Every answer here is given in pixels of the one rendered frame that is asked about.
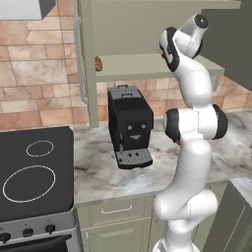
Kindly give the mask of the olive base cabinet run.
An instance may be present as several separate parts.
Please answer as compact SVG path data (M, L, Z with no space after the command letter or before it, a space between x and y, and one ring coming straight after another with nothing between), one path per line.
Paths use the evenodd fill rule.
M252 252L252 208L228 182L203 252Z

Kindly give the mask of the grey range hood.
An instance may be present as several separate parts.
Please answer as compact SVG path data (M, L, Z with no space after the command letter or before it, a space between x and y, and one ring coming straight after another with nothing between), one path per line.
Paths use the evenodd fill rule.
M55 7L56 0L0 0L0 21L39 21Z

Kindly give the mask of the brown can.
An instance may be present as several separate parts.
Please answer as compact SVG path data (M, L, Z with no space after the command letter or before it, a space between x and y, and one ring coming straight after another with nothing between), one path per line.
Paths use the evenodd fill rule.
M95 64L95 70L100 72L102 70L102 62L98 56L94 58L94 64Z

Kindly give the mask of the olive drawer front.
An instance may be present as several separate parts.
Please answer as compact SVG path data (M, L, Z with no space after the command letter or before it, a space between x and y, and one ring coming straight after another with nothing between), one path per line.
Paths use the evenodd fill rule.
M153 196L129 200L111 200L77 207L81 228L102 226L123 221L149 218L153 211Z

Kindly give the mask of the silver oven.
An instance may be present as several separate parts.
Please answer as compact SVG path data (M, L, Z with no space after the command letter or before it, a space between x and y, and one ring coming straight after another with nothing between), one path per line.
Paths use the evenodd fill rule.
M54 224L56 227L51 234L45 231L45 227L49 224ZM33 235L30 237L23 237L23 230L25 228L32 228ZM78 215L75 207L73 207L71 211L65 213L0 222L0 233L3 232L10 233L11 238L6 243L0 241L0 246L71 234L72 237L66 241L68 252L84 252Z

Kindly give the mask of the black coffee machine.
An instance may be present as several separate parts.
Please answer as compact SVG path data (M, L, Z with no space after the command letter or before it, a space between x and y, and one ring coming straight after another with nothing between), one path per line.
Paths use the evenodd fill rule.
M108 129L120 169L147 167L154 113L136 86L107 89Z

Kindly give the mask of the olive wall cabinet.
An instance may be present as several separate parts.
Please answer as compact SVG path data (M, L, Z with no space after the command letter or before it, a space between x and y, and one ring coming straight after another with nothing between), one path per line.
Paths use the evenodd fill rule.
M241 0L93 0L94 54L99 82L158 79L172 74L158 53L168 27L180 27L204 9L238 9Z

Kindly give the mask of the open olive cabinet door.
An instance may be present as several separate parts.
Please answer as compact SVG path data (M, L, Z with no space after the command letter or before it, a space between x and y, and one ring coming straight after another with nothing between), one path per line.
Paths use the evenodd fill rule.
M209 28L201 55L224 68L224 75L252 92L252 0L239 9L203 10Z
M78 29L78 43L82 77L85 78L88 113L91 127L98 126L98 108L95 79L95 48L92 17L92 0L73 0L74 22L81 18Z

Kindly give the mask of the black hob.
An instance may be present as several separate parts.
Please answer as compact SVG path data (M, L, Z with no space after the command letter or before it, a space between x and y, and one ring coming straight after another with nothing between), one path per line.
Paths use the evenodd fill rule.
M0 222L74 205L74 133L68 126L0 133Z

